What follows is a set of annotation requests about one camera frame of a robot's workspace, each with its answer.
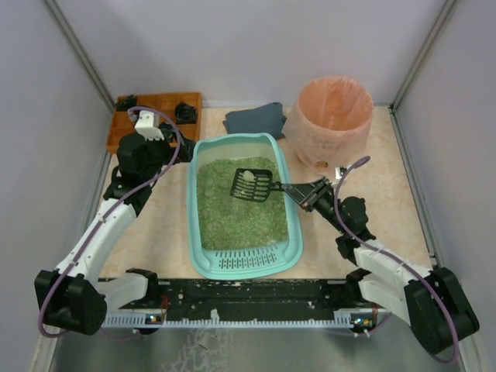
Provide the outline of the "black slotted litter scoop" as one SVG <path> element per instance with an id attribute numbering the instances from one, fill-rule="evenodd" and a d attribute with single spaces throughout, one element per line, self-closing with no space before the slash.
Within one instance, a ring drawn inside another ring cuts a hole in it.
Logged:
<path id="1" fill-rule="evenodd" d="M 251 171 L 256 177 L 254 182 L 242 179 L 242 172 Z M 265 202 L 272 191 L 283 192 L 282 183 L 274 180 L 273 172 L 264 169 L 236 168 L 229 195 L 246 202 Z"/>

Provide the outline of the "green litter clump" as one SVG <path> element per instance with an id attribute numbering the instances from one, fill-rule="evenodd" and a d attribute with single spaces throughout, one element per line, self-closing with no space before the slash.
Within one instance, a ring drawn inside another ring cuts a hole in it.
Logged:
<path id="1" fill-rule="evenodd" d="M 253 172 L 251 172 L 249 170 L 245 170 L 244 172 L 242 172 L 241 176 L 242 176 L 242 179 L 246 182 L 254 182 L 256 180 L 256 177 L 253 174 Z"/>

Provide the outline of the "teal plastic litter box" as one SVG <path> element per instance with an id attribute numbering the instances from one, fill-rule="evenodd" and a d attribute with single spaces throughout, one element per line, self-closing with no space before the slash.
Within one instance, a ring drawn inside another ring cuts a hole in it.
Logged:
<path id="1" fill-rule="evenodd" d="M 291 180 L 284 153 L 269 134 L 198 142 L 186 191 L 189 251 L 194 269 L 209 279 L 276 274 L 293 267 L 303 251 L 297 205 L 282 192 L 263 202 L 232 197 L 238 168 L 267 169 L 277 181 Z"/>

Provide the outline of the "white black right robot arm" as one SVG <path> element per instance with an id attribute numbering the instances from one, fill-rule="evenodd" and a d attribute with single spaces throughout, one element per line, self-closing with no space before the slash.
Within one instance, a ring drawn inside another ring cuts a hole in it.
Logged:
<path id="1" fill-rule="evenodd" d="M 357 302 L 373 302 L 404 321 L 429 353 L 476 333 L 479 320 L 456 275 L 445 267 L 408 262 L 367 227 L 362 198 L 340 198 L 350 174 L 294 183 L 274 138 L 227 135 L 200 141 L 187 181 L 190 258 L 208 279 L 237 281 L 280 273 L 300 259 L 299 211 L 315 212 L 337 232 L 341 257 L 355 266 L 346 287 Z"/>

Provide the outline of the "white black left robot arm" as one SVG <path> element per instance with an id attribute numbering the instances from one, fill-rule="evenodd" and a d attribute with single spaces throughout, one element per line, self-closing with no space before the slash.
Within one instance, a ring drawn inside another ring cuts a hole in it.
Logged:
<path id="1" fill-rule="evenodd" d="M 38 330 L 46 338 L 77 332 L 95 334 L 107 313 L 133 301 L 158 296 L 157 274 L 128 269 L 121 277 L 98 283 L 102 268 L 115 245 L 136 220 L 156 182 L 175 164 L 191 159 L 190 146 L 181 132 L 171 146 L 167 136 L 137 132 L 119 141 L 118 164 L 103 201 L 88 229 L 69 254 L 52 271 L 41 270 L 34 281 L 39 306 Z"/>

